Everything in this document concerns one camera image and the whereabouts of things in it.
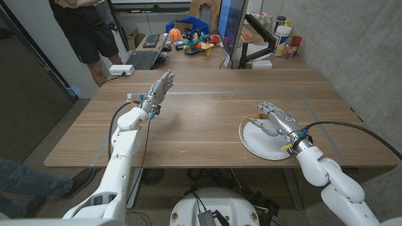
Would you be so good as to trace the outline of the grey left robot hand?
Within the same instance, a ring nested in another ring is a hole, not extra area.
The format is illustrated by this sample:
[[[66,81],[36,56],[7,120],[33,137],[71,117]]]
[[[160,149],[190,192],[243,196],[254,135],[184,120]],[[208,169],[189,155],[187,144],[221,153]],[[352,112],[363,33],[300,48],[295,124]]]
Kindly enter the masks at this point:
[[[175,74],[168,69],[148,90],[141,104],[141,109],[150,113],[157,105],[160,105],[167,93],[173,86]]]

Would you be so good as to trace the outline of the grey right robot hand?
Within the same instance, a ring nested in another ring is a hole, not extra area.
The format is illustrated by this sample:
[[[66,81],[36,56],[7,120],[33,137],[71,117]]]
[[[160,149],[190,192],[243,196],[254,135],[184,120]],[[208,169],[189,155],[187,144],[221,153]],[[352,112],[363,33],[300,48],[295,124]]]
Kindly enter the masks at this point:
[[[307,136],[302,136],[297,121],[278,106],[271,102],[264,101],[260,104],[256,104],[255,107],[262,110],[269,117],[271,124],[267,124],[260,119],[252,118],[249,119],[249,122],[260,128],[264,133],[272,137],[278,135],[283,136],[291,146],[290,150],[296,154],[313,146]]]

